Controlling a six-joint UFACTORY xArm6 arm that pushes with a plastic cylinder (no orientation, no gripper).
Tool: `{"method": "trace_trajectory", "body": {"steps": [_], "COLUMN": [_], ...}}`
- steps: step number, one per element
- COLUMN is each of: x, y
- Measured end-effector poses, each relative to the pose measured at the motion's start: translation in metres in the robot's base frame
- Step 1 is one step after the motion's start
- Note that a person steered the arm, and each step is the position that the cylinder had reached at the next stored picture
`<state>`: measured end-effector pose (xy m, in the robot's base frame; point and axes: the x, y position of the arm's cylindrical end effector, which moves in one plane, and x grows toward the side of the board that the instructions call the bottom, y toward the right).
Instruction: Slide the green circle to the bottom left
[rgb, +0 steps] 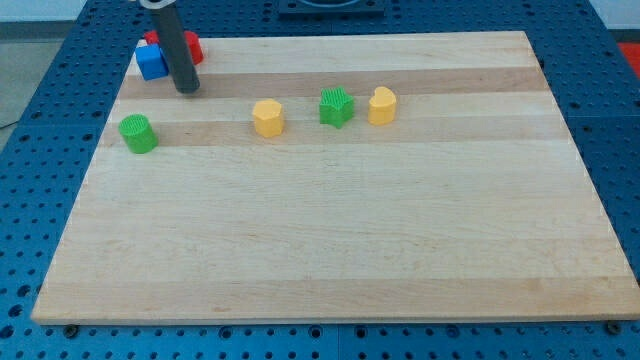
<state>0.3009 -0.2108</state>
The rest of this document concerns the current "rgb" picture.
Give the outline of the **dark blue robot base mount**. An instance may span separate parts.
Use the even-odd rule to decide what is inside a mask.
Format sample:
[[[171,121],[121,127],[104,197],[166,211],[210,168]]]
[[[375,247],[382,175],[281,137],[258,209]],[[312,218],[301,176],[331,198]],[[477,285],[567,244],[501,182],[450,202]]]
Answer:
[[[383,15],[387,0],[279,0],[280,18]]]

